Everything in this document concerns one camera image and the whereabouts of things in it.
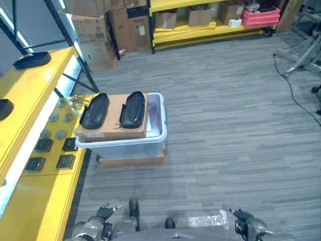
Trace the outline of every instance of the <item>yellow shelf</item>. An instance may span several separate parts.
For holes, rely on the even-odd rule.
[[[54,137],[59,129],[65,129],[67,137],[74,136],[73,130],[78,126],[82,109],[72,110],[70,105],[68,98],[66,106],[55,107],[59,119],[46,126],[52,133],[50,138],[54,144],[49,153],[32,153],[32,156],[45,157],[45,165],[40,173],[23,172],[0,220],[0,240],[62,240],[86,152],[86,149],[78,148],[76,152],[65,153],[62,150],[65,139]],[[66,123],[62,120],[63,115],[70,112],[76,116]],[[75,155],[72,170],[56,170],[59,156],[63,154]]]
[[[222,1],[226,0],[150,0],[149,13]]]
[[[187,20],[178,20],[176,23],[176,27],[174,29],[163,29],[163,28],[156,28],[155,32],[159,35],[166,35],[166,34],[178,34],[178,33],[186,33],[187,31],[198,31],[198,30],[214,30],[216,27],[216,22],[211,21],[208,25],[202,26],[188,26]]]
[[[236,33],[246,33],[246,32],[255,32],[262,30],[262,28],[253,28],[246,29],[244,26],[238,27],[229,27],[223,25],[219,20],[215,19],[212,22],[216,22],[216,27],[213,29],[206,29],[204,27],[188,27],[187,23],[184,26],[179,26],[179,28],[184,28],[182,31],[166,31],[166,32],[155,32],[153,34],[154,40],[153,44],[181,41],[195,38],[204,38],[204,37],[215,37],[219,35],[226,35],[225,39],[229,38],[229,34]]]
[[[178,47],[188,44],[198,44],[198,43],[204,43],[209,41],[216,41],[216,40],[223,40],[223,39],[231,39],[231,38],[241,38],[241,37],[247,37],[247,36],[253,36],[253,35],[260,35],[263,34],[263,30],[257,30],[252,32],[241,32],[241,33],[234,33],[230,34],[228,36],[222,35],[222,36],[214,36],[214,37],[205,37],[205,38],[196,38],[196,39],[188,39],[188,40],[182,40],[182,41],[175,41],[175,42],[166,42],[163,44],[159,44],[155,46],[156,50],[161,50],[165,48],[172,48],[172,47]]]
[[[13,112],[0,121],[0,185],[74,54],[77,55],[74,47],[52,50],[51,61],[48,64],[25,70],[12,67],[0,78],[0,98],[9,99],[15,106]]]

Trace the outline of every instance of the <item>white packaging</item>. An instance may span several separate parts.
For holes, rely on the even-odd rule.
[[[228,26],[229,27],[237,27],[237,26],[241,26],[242,24],[242,19],[230,19]]]
[[[147,137],[105,142],[84,142],[77,137],[76,146],[90,148],[92,153],[98,154],[104,159],[155,157],[159,155],[162,144],[167,137],[164,97],[160,93],[148,93],[148,106],[155,106],[156,116],[153,117],[153,113],[150,113],[150,108],[148,108]]]

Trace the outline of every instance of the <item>yellow table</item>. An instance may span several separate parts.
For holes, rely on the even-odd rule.
[[[52,50],[48,64],[24,70],[13,67],[0,78],[0,98],[7,98],[15,105],[13,112],[0,121],[0,185],[74,54],[78,55],[74,47]]]
[[[94,95],[86,95],[91,100]],[[81,106],[71,108],[70,98],[64,107],[55,107],[59,118],[48,122],[46,129],[51,131],[54,143],[49,153],[33,152],[31,157],[46,158],[41,172],[24,171],[20,177],[5,212],[0,220],[0,240],[11,241],[52,241],[62,240],[69,210],[73,200],[77,180],[86,149],[75,152],[62,150],[65,139],[55,138],[57,130],[64,129],[68,137],[75,137],[73,130],[78,126]],[[72,113],[74,119],[65,122],[63,116]],[[70,170],[57,170],[60,155],[73,154],[75,161]]]

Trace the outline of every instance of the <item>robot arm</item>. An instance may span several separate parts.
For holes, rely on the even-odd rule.
[[[262,241],[261,237],[273,234],[273,232],[267,230],[264,221],[255,218],[252,214],[241,209],[233,210],[230,207],[226,208],[226,210],[237,217],[235,231],[242,235],[245,241]]]

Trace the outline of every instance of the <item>black square part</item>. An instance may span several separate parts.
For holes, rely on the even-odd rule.
[[[52,139],[40,139],[38,140],[36,147],[35,147],[35,151],[36,152],[50,152],[52,144],[53,144],[53,140]]]
[[[78,150],[78,147],[75,144],[76,138],[66,138],[62,150],[65,152],[75,152]]]
[[[45,158],[43,157],[30,157],[28,160],[28,163],[25,167],[26,171],[35,171],[35,172],[41,172],[44,164],[45,164]]]
[[[74,160],[75,160],[74,155],[61,155],[56,168],[57,169],[62,169],[62,168],[72,169],[72,167],[74,166]]]

